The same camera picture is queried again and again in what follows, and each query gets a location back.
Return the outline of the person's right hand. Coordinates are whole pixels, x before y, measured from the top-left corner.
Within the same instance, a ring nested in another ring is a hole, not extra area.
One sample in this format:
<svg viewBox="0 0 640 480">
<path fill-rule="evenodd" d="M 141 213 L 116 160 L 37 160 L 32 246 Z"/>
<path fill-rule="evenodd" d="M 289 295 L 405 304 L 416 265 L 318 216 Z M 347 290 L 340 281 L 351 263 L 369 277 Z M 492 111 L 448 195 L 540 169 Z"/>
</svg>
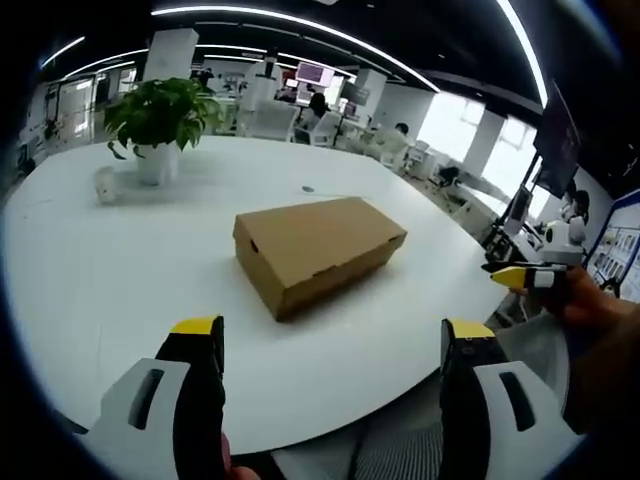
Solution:
<svg viewBox="0 0 640 480">
<path fill-rule="evenodd" d="M 601 290 L 581 267 L 568 270 L 559 285 L 543 290 L 540 302 L 572 326 L 605 330 L 639 320 L 637 303 Z"/>
</svg>

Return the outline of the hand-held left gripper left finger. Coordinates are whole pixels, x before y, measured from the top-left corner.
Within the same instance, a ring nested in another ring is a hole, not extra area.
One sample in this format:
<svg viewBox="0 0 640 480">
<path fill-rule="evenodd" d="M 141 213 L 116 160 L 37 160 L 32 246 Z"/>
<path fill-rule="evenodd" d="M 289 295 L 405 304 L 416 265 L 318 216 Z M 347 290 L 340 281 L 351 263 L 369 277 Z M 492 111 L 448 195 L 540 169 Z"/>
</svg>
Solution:
<svg viewBox="0 0 640 480">
<path fill-rule="evenodd" d="M 104 394 L 86 448 L 120 479 L 223 479 L 224 318 L 177 323 Z"/>
</svg>

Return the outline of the person's left hand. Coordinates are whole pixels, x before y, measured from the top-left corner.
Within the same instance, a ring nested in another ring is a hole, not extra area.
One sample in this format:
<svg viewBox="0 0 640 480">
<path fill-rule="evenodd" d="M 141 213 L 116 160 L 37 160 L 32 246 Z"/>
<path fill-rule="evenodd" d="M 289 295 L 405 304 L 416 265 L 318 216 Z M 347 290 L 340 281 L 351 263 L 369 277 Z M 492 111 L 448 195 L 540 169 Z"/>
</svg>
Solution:
<svg viewBox="0 0 640 480">
<path fill-rule="evenodd" d="M 233 464 L 229 440 L 224 432 L 221 433 L 221 454 L 226 480 L 260 480 L 260 476 L 251 468 Z"/>
</svg>

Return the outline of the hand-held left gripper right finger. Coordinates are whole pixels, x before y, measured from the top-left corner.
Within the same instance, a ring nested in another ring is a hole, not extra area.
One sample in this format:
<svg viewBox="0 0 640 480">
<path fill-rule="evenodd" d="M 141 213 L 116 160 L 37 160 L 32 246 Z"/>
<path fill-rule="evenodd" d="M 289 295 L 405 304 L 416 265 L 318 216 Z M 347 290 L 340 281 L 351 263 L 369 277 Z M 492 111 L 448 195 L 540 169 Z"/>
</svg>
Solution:
<svg viewBox="0 0 640 480">
<path fill-rule="evenodd" d="M 582 443 L 554 390 L 481 323 L 441 323 L 441 479 L 547 479 Z"/>
</svg>

